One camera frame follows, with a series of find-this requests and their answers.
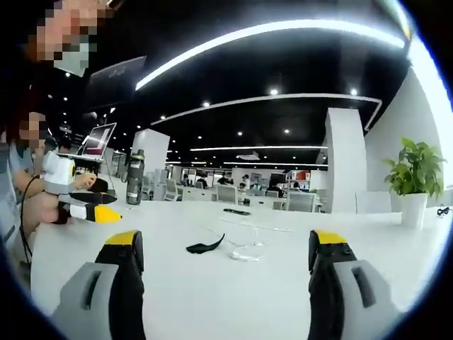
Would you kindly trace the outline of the person's left hand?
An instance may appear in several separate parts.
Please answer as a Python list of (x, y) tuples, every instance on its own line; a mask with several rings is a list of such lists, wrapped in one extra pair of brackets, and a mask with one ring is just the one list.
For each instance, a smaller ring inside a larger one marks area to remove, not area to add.
[(56, 195), (42, 192), (30, 199), (39, 222), (66, 224), (70, 218), (66, 203), (60, 202)]

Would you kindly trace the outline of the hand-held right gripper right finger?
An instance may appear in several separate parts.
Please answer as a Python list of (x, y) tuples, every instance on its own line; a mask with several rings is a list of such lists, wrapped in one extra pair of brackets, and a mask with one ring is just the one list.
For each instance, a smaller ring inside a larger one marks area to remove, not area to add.
[(387, 281), (340, 235), (310, 231), (308, 269), (309, 339), (382, 339), (400, 316)]

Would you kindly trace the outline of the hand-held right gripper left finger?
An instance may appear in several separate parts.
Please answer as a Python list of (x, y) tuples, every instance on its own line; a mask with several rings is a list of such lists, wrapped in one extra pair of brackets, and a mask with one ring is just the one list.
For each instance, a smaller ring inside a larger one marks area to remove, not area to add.
[(52, 321), (68, 339), (145, 339), (143, 272), (142, 233), (114, 234), (64, 284)]

